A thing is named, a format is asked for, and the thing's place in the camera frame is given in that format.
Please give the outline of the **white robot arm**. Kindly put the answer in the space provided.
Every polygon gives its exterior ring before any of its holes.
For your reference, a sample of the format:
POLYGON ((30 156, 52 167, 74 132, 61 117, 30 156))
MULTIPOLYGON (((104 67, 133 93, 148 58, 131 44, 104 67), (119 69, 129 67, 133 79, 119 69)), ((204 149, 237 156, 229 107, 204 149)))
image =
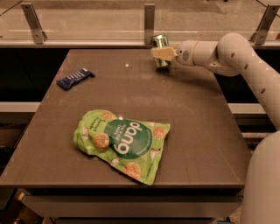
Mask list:
POLYGON ((187 40, 173 47, 164 34, 151 38, 156 60, 204 67, 219 75, 240 75, 276 131, 255 148, 248 165, 241 224, 280 224, 280 74, 238 33, 218 41, 187 40))

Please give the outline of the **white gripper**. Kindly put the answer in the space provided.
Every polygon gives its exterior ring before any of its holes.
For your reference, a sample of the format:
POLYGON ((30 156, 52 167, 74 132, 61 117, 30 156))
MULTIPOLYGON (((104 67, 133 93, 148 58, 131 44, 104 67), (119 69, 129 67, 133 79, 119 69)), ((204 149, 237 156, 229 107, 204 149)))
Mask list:
POLYGON ((195 40, 183 41, 180 44, 171 44, 166 47, 154 47, 151 55, 155 59, 172 61, 177 57, 177 62, 183 66, 193 66, 193 56, 196 45, 195 40))

